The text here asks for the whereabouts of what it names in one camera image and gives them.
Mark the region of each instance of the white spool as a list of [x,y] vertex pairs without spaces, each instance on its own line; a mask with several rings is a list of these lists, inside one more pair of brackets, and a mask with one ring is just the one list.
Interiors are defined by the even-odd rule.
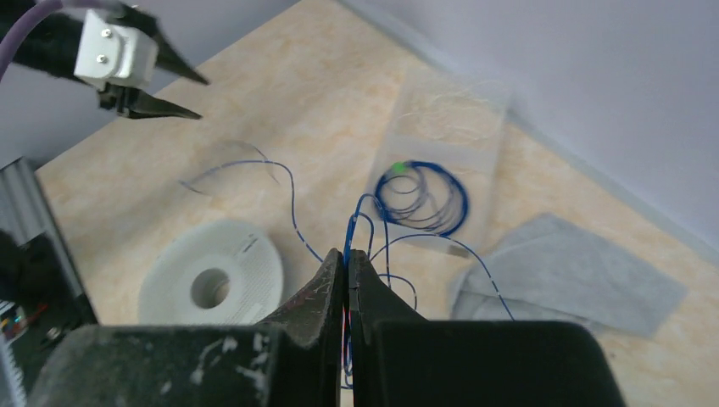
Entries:
[[219,220],[191,229],[158,257],[140,290],[147,325],[246,325],[275,310],[282,262],[256,226]]

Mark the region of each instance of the gray cloth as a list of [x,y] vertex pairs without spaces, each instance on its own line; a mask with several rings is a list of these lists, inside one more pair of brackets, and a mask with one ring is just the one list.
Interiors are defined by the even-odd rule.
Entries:
[[[517,320],[575,321],[651,337],[686,288],[627,250],[552,214],[511,231],[485,263]],[[484,269],[454,285],[454,319],[508,318]]]

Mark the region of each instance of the blue wire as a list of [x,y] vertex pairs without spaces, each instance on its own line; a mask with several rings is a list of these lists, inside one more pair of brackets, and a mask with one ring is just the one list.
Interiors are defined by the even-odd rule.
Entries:
[[269,161],[266,159],[244,159],[244,160],[240,160],[240,161],[231,161],[229,163],[224,163],[224,164],[220,165],[219,167],[210,168],[209,170],[206,170],[204,173],[200,174],[199,176],[196,176],[194,179],[192,179],[189,182],[180,181],[180,184],[193,192],[197,192],[197,193],[204,195],[204,193],[202,193],[202,192],[198,191],[197,189],[195,189],[194,187],[192,187],[192,184],[197,181],[202,180],[203,178],[206,178],[207,176],[213,175],[215,172],[217,172],[219,170],[223,170],[225,168],[232,167],[234,165],[240,165],[240,164],[273,164],[273,165],[277,165],[278,167],[281,167],[285,171],[287,171],[287,174],[290,176],[290,187],[292,188],[292,218],[293,218],[294,231],[297,232],[297,236],[299,237],[299,240],[302,241],[302,243],[304,243],[304,246],[309,250],[309,252],[312,253],[313,256],[315,256],[315,259],[317,259],[320,263],[322,263],[324,261],[323,258],[321,258],[320,255],[317,254],[317,252],[314,249],[312,249],[312,247],[309,245],[309,243],[307,243],[307,241],[304,239],[304,236],[302,236],[302,233],[299,231],[299,228],[297,227],[297,216],[295,215],[295,209],[294,209],[294,207],[295,207],[295,205],[294,205],[294,197],[295,197],[294,177],[293,177],[292,172],[290,171],[289,168],[287,168],[286,165],[284,165],[282,163],[277,163],[276,161]]
[[454,240],[454,239],[451,238],[451,237],[435,235],[435,234],[432,234],[432,233],[414,233],[414,234],[411,234],[411,235],[405,235],[405,236],[402,236],[402,237],[397,237],[396,239],[394,239],[394,240],[392,240],[391,242],[386,243],[384,246],[382,246],[379,250],[377,250],[377,252],[375,253],[375,255],[370,258],[370,262],[371,262],[372,260],[374,260],[375,257],[377,257],[377,255],[382,252],[382,250],[385,250],[385,249],[386,249],[386,250],[388,251],[388,250],[389,250],[389,245],[392,244],[392,243],[399,242],[400,240],[408,239],[408,238],[410,238],[410,237],[423,237],[423,236],[441,237],[442,239],[449,240],[450,242],[459,244],[459,245],[460,245],[462,248],[464,248],[466,251],[470,252],[470,253],[475,257],[475,259],[477,259],[477,261],[479,261],[479,264],[482,265],[482,268],[484,269],[484,272],[487,274],[487,277],[489,277],[489,281],[492,283],[492,287],[494,287],[494,291],[497,293],[497,297],[499,297],[499,301],[502,302],[502,306],[504,306],[504,310],[507,311],[507,315],[510,316],[510,319],[511,319],[511,320],[513,320],[513,321],[515,320],[515,317],[512,315],[512,311],[510,311],[510,307],[507,306],[507,303],[504,301],[504,297],[502,297],[502,294],[499,293],[499,288],[497,288],[497,283],[494,282],[494,279],[492,278],[492,274],[489,272],[489,269],[487,268],[487,265],[484,264],[484,260],[482,260],[482,258],[479,257],[479,255],[478,255],[477,253],[475,253],[474,250],[472,250],[471,248],[468,248],[466,244],[460,242],[459,240]]
[[[382,174],[375,187],[376,207],[378,210],[380,207],[383,208],[380,216],[387,222],[439,236],[447,237],[456,232],[465,223],[470,209],[469,195],[461,182],[439,164],[409,160],[404,161],[402,166],[413,170],[416,177],[398,173],[394,168]],[[447,185],[449,195],[441,208],[437,206],[437,200],[428,190],[424,174],[426,170],[435,173]],[[415,187],[409,191],[398,191],[392,187],[391,182],[399,179],[414,181]],[[416,199],[404,208],[394,208],[383,200],[382,192],[385,189],[399,195],[416,194]],[[417,212],[428,204],[434,213],[426,217],[417,217]]]
[[[218,167],[211,168],[211,169],[205,171],[203,174],[201,174],[201,175],[195,177],[195,178],[192,179],[191,181],[180,181],[180,183],[181,183],[184,187],[186,187],[187,189],[189,189],[189,190],[191,190],[191,191],[194,191],[194,192],[203,194],[203,193],[200,192],[199,190],[197,190],[197,189],[195,189],[194,187],[192,187],[192,184],[193,184],[194,182],[200,181],[200,180],[202,180],[203,178],[205,178],[205,177],[207,177],[207,176],[211,176],[211,175],[213,175],[214,173],[216,173],[216,172],[219,171],[219,170],[223,170],[223,169],[225,169],[225,168],[232,167],[232,166],[234,166],[234,165],[239,165],[239,164],[273,164],[273,165],[277,165],[277,166],[283,168],[283,169],[287,172],[287,174],[289,175],[289,178],[290,178],[290,187],[292,188],[292,221],[293,221],[294,230],[295,230],[295,232],[297,233],[297,236],[299,237],[299,240],[300,240],[302,243],[304,243],[304,246],[309,250],[309,252],[310,252],[318,261],[320,261],[320,262],[324,261],[323,258],[321,258],[320,255],[317,254],[317,252],[316,252],[314,249],[312,249],[312,247],[309,245],[309,243],[307,242],[307,240],[305,240],[304,236],[302,235],[302,232],[299,231],[299,228],[298,228],[298,226],[297,226],[297,216],[296,216],[296,213],[295,213],[295,187],[294,187],[294,177],[293,177],[293,173],[290,171],[290,169],[287,168],[284,164],[278,163],[278,162],[276,162],[276,161],[269,161],[269,160],[266,160],[266,159],[265,159],[265,160],[261,160],[261,159],[246,159],[246,160],[232,161],[232,162],[229,162],[229,163],[222,164],[222,165],[220,165],[220,166],[218,166]],[[454,240],[454,239],[451,239],[451,238],[449,238],[449,237],[446,237],[446,236],[436,235],[436,234],[432,234],[432,233],[418,233],[418,234],[414,234],[414,235],[407,235],[407,236],[403,236],[403,237],[398,237],[398,238],[396,238],[396,239],[394,239],[394,240],[392,240],[392,241],[390,242],[390,241],[389,241],[389,230],[388,230],[388,227],[387,227],[387,214],[386,214],[386,212],[385,212],[385,210],[384,210],[383,203],[382,203],[382,201],[381,201],[377,196],[372,195],[372,194],[369,194],[369,193],[365,193],[365,194],[363,194],[361,197],[359,197],[359,200],[358,200],[358,202],[357,202],[357,207],[355,208],[354,214],[353,214],[352,217],[349,218],[348,228],[347,228],[347,236],[346,236],[346,238],[345,238],[345,245],[344,245],[344,250],[343,250],[343,256],[344,256],[343,261],[344,261],[345,268],[348,266],[348,262],[349,262],[349,251],[350,251],[350,249],[351,249],[351,247],[352,247],[352,238],[354,237],[354,229],[355,229],[355,227],[357,226],[357,218],[358,218],[358,217],[365,218],[365,219],[370,223],[370,242],[369,242],[369,245],[368,245],[369,247],[368,247],[368,249],[367,249],[367,256],[370,256],[370,255],[371,255],[372,241],[373,241],[374,233],[375,233],[375,226],[374,226],[374,222],[372,222],[371,218],[370,218],[369,216],[367,216],[367,214],[364,214],[364,213],[362,213],[362,212],[360,211],[360,207],[361,207],[361,205],[362,205],[362,201],[363,201],[365,198],[372,198],[372,199],[374,200],[375,206],[378,208],[378,211],[380,212],[380,216],[381,216],[381,218],[382,218],[382,223],[384,224],[384,233],[385,233],[385,245],[384,245],[382,248],[380,248],[380,249],[375,253],[374,256],[371,256],[370,262],[371,262],[372,260],[374,260],[374,259],[377,257],[377,255],[379,255],[379,253],[380,253],[382,250],[385,251],[387,272],[384,273],[384,274],[380,274],[379,276],[380,276],[380,277],[385,276],[385,277],[387,278],[387,285],[388,285],[390,288],[392,287],[392,281],[391,281],[392,278],[396,278],[396,279],[398,279],[398,280],[400,280],[400,281],[402,281],[402,282],[407,283],[407,284],[410,286],[410,288],[412,289],[412,293],[414,294],[414,297],[415,297],[415,304],[414,304],[414,309],[415,309],[415,310],[417,310],[417,291],[416,291],[416,289],[415,289],[415,286],[414,286],[408,279],[406,279],[406,278],[404,278],[404,277],[402,277],[402,276],[395,276],[395,275],[393,275],[393,274],[391,274],[391,273],[389,272],[389,245],[392,244],[392,243],[398,242],[398,241],[400,241],[400,240],[402,240],[402,239],[408,238],[408,237],[434,236],[434,237],[442,237],[442,238],[448,239],[448,240],[450,240],[450,241],[452,241],[452,242],[454,242],[454,243],[459,244],[460,246],[462,246],[463,248],[465,248],[466,250],[468,250],[470,253],[472,253],[472,254],[479,260],[479,262],[480,262],[480,263],[482,264],[482,266],[484,267],[484,270],[487,272],[487,274],[488,274],[488,276],[489,276],[489,279],[490,279],[490,281],[492,282],[492,284],[493,284],[493,286],[494,286],[494,290],[497,292],[497,294],[498,294],[498,296],[499,296],[499,299],[502,301],[502,305],[503,305],[504,308],[507,310],[507,313],[510,315],[510,318],[511,318],[512,320],[514,320],[514,316],[512,316],[512,314],[511,314],[509,308],[507,307],[506,303],[504,302],[504,299],[502,298],[501,295],[499,295],[499,290],[497,289],[497,285],[494,283],[494,280],[492,279],[492,276],[489,274],[489,270],[487,269],[487,266],[484,264],[484,262],[482,261],[482,259],[481,259],[474,251],[472,251],[470,248],[468,248],[464,243],[458,242],[458,241],[456,241],[456,240]],[[344,371],[345,371],[345,377],[344,377],[345,385],[342,386],[342,388],[344,388],[344,389],[352,389],[352,383],[350,383],[349,380],[348,380],[348,378],[349,378],[350,376],[352,376],[352,373],[353,373],[353,370],[352,370],[352,341],[351,341],[351,337],[350,337],[349,334],[348,334],[348,329],[347,329],[347,328],[349,328],[349,313],[345,313],[345,322],[346,322],[346,325],[345,325],[344,333],[347,334],[347,336],[345,336],[344,339],[343,339],[343,341],[344,341],[344,346],[343,346],[343,364],[344,364]]]

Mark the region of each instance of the white wall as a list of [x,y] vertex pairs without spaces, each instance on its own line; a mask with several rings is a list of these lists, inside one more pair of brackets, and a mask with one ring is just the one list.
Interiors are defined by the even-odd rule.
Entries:
[[[182,55],[200,64],[297,0],[125,2],[158,16]],[[158,91],[174,79],[156,71],[148,91]],[[97,104],[89,86],[11,66],[0,84],[0,166],[19,154],[46,162],[115,118]]]
[[345,1],[719,249],[719,2]]

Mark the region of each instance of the screw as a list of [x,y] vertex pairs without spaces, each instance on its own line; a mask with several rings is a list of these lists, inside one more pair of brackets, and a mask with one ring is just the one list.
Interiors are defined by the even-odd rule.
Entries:
[[47,333],[46,333],[45,335],[47,335],[47,339],[50,339],[51,341],[54,341],[54,340],[56,340],[58,337],[60,337],[60,334],[62,334],[62,333],[63,333],[63,332],[60,331],[59,328],[57,328],[57,327],[52,327],[52,328],[50,328],[50,329],[47,330]]

